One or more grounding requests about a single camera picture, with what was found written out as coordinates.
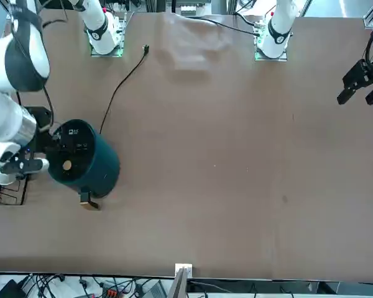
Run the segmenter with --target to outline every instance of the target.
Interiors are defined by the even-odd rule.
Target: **air fryer handle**
[[[91,201],[90,194],[89,191],[80,194],[80,205],[87,210],[100,210],[99,204]]]

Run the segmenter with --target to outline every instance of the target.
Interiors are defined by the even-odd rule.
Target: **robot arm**
[[[338,104],[345,104],[358,89],[373,84],[373,61],[369,57],[372,43],[373,31],[364,52],[364,59],[358,60],[343,77],[344,90],[337,97]],[[373,105],[373,90],[366,96],[366,102]]]
[[[262,42],[258,44],[265,56],[276,59],[282,55],[297,14],[295,0],[277,0],[274,16],[265,28]]]
[[[100,54],[111,52],[120,42],[120,23],[104,14],[98,0],[71,0],[88,29],[90,43]],[[42,40],[42,21],[35,0],[11,0],[11,33],[0,38],[0,185],[18,176],[48,168],[41,158],[26,159],[29,150],[58,149],[47,129],[50,113],[44,108],[25,109],[9,93],[41,90],[50,65]]]

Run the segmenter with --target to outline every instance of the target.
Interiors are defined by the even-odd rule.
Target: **brown table surface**
[[[68,15],[44,31],[58,122],[99,129],[150,45],[104,126],[121,175],[100,212],[39,175],[24,207],[0,206],[0,270],[171,276],[192,263],[196,277],[373,282],[373,106],[367,89],[336,102],[362,20],[297,19],[279,63],[255,62],[250,35],[171,14],[135,14],[124,56],[91,58]]]

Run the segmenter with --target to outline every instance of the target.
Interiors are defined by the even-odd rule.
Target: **dark teal air fryer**
[[[116,152],[83,120],[70,120],[53,135],[59,150],[47,153],[51,177],[80,194],[80,204],[99,209],[90,196],[104,197],[115,187],[120,172]]]

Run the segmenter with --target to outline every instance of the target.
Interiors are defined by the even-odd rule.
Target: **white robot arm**
[[[120,41],[119,19],[109,12],[104,14],[98,0],[70,2],[80,12],[94,49],[100,54],[110,53]],[[35,173],[49,166],[45,159],[24,162],[17,157],[25,155],[38,134],[48,133],[47,124],[39,123],[33,113],[16,104],[9,94],[41,90],[48,80],[50,65],[35,0],[11,0],[9,8],[11,34],[0,38],[0,185],[13,183],[19,173]]]
[[[297,14],[295,0],[277,0],[274,16],[265,28],[262,42],[258,44],[265,56],[275,59],[282,55]]]

